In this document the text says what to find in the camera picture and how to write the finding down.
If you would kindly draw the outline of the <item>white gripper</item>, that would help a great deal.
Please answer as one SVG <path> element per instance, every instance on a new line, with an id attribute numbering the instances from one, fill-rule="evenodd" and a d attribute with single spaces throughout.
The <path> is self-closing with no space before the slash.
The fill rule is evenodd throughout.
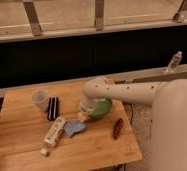
<path id="1" fill-rule="evenodd" d="M 77 113 L 77 120 L 80 122 L 86 122 L 89 120 L 88 116 L 96 116 L 98 104 L 98 99 L 83 97 L 79 103 L 80 112 Z"/>

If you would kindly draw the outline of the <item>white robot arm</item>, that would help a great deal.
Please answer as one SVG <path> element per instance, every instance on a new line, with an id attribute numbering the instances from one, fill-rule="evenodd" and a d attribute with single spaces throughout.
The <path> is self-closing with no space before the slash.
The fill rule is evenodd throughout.
<path id="1" fill-rule="evenodd" d="M 110 84 L 104 77 L 83 85 L 80 111 L 88 116 L 97 103 L 112 98 L 152 107 L 150 171 L 187 171 L 187 79 Z"/>

